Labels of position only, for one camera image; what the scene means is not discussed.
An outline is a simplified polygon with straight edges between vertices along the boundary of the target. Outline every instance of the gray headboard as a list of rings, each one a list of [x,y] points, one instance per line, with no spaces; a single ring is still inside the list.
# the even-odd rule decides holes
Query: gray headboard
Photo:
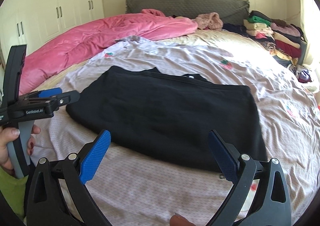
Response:
[[[217,12],[224,23],[243,24],[249,14],[249,0],[126,0],[126,13],[140,13],[142,9],[157,9],[166,16],[190,19],[199,14]]]

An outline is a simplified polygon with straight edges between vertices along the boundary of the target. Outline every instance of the metal screw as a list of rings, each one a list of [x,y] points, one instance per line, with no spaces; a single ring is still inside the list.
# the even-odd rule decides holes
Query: metal screw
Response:
[[[246,161],[250,160],[250,156],[248,156],[247,154],[243,154],[241,158]]]
[[[73,153],[73,154],[70,154],[68,156],[68,158],[69,158],[69,160],[75,160],[77,158],[77,155],[75,153]]]
[[[273,159],[272,159],[272,162],[273,162],[275,165],[279,164],[279,160],[276,159],[276,158],[273,158]]]
[[[45,159],[44,157],[42,157],[42,158],[39,160],[39,164],[44,164],[46,161],[47,161],[47,159]]]

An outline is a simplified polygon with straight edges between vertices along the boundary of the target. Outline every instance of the white curtain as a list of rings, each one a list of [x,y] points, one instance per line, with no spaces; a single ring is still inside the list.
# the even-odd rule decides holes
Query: white curtain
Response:
[[[320,10],[314,0],[300,1],[300,25],[308,42],[303,65],[314,71],[320,62]]]

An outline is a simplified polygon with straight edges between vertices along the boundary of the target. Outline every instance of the textured blue pad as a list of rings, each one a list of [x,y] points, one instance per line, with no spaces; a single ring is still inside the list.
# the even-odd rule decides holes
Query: textured blue pad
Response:
[[[38,94],[38,97],[39,98],[48,98],[48,97],[51,97],[53,95],[57,95],[60,93],[62,93],[62,89],[60,89],[60,88],[46,89],[46,90],[41,91]]]
[[[105,130],[90,149],[87,156],[81,163],[80,180],[83,184],[93,179],[104,155],[106,154],[111,143],[111,135],[108,130]]]
[[[238,165],[233,159],[232,155],[229,153],[229,150],[221,142],[220,138],[213,132],[209,132],[208,136],[209,148],[216,159],[224,177],[236,184],[239,181],[238,178]]]

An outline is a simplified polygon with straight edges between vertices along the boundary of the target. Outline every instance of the bed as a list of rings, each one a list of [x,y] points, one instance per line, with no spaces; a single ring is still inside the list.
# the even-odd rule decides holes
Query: bed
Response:
[[[249,10],[249,2],[243,0],[126,1],[127,13],[154,8],[166,16],[193,18],[195,14],[214,11],[225,22],[234,24],[242,21]],[[160,47],[168,48],[167,52],[159,52]],[[223,60],[228,60],[232,68],[224,68]],[[226,31],[197,30],[160,41],[130,36],[52,76],[38,89],[59,86],[63,91],[82,91],[112,65],[130,71],[157,67],[171,75],[199,73],[213,83],[249,86],[257,104],[268,159],[278,158],[286,176],[292,224],[300,218],[319,189],[320,113],[312,93],[262,46]],[[43,156],[49,160],[64,159],[96,137],[75,123],[65,108],[52,119],[36,124],[43,131],[36,136],[32,156],[35,163]],[[111,144],[95,178],[87,183],[93,199],[115,226],[167,225],[175,212],[196,225],[205,225],[231,186],[219,173],[154,160],[115,144]],[[62,188],[68,206],[76,214],[63,183]],[[245,216],[250,200],[252,196],[248,197],[239,219]]]

